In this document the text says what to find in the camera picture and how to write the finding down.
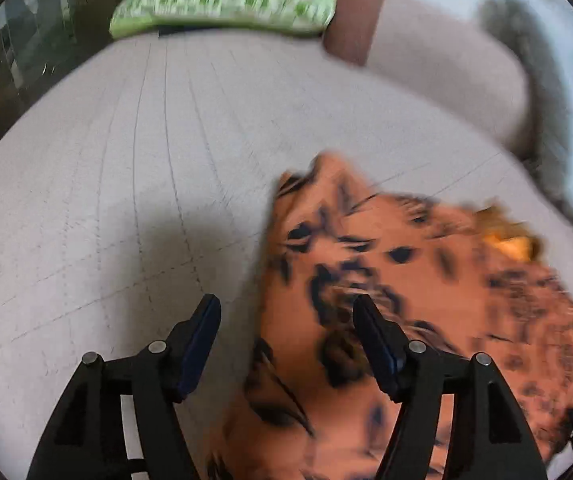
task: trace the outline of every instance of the orange cloth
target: orange cloth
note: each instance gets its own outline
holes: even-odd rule
[[[251,370],[212,436],[210,478],[374,476],[399,405],[353,333],[364,293],[409,338],[489,353],[551,456],[573,406],[573,301],[551,269],[484,243],[469,211],[377,194],[333,155],[282,177],[267,250]],[[443,397],[431,479],[444,468],[452,412]]]

